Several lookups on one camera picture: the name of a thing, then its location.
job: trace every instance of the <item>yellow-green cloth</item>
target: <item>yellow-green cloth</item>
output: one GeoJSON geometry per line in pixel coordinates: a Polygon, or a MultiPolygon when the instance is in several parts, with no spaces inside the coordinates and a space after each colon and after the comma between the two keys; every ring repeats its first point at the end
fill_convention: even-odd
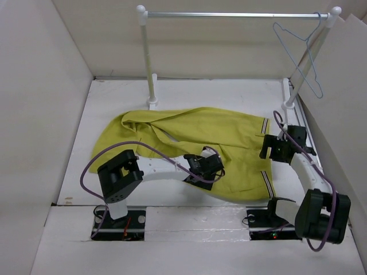
{"type": "MultiPolygon", "coordinates": [[[[225,176],[207,192],[228,201],[257,200],[274,195],[270,160],[259,158],[268,129],[268,119],[217,108],[130,111],[110,122],[92,154],[129,140],[147,143],[172,158],[200,155],[208,145],[220,153],[225,176]]],[[[100,165],[126,149],[147,158],[160,157],[142,146],[121,146],[102,155],[90,171],[96,173],[100,165]]]]}

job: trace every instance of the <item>white pole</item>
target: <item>white pole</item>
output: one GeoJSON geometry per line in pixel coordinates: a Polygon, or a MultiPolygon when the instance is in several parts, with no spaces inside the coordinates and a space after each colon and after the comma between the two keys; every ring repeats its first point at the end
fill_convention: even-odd
{"type": "Polygon", "coordinates": [[[155,97],[154,94],[154,82],[153,82],[153,75],[151,72],[151,62],[150,62],[147,28],[146,28],[148,11],[145,10],[144,6],[139,5],[136,7],[136,12],[138,13],[139,16],[139,25],[142,33],[143,48],[144,48],[145,70],[148,79],[149,99],[147,103],[148,105],[157,105],[158,99],[155,97]]]}
{"type": "MultiPolygon", "coordinates": [[[[329,33],[331,27],[333,27],[333,25],[335,24],[338,16],[341,14],[342,9],[340,7],[333,7],[329,17],[326,20],[326,25],[325,28],[321,31],[318,39],[314,42],[314,44],[312,45],[310,51],[311,51],[311,56],[313,58],[313,60],[315,60],[317,54],[319,53],[322,44],[325,42],[325,39],[327,37],[327,34],[329,33]]],[[[311,69],[311,60],[308,59],[307,63],[305,64],[302,73],[304,76],[307,76],[307,74],[309,73],[311,69]]],[[[302,86],[304,82],[304,78],[302,75],[299,76],[297,82],[294,85],[294,89],[293,92],[290,96],[290,98],[288,100],[286,100],[283,104],[282,104],[282,108],[283,109],[293,109],[294,108],[294,100],[297,97],[299,90],[302,86]]]]}

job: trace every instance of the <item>white wall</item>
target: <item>white wall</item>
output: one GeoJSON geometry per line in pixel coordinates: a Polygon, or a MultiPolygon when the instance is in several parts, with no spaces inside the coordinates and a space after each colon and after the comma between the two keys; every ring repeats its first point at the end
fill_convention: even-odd
{"type": "MultiPolygon", "coordinates": [[[[54,0],[76,45],[97,76],[144,76],[135,8],[150,11],[313,13],[335,0],[54,0]]],[[[150,19],[153,70],[159,77],[282,78],[293,64],[272,31],[271,19],[150,19]]],[[[315,21],[281,21],[306,36],[315,21]]],[[[300,59],[305,48],[285,36],[300,59]]]]}
{"type": "Polygon", "coordinates": [[[315,59],[324,97],[307,85],[300,96],[309,110],[309,124],[325,173],[352,199],[350,220],[357,247],[367,266],[367,25],[351,15],[339,19],[315,59]]]}
{"type": "Polygon", "coordinates": [[[29,274],[92,75],[51,0],[0,1],[0,273],[29,274]]]}

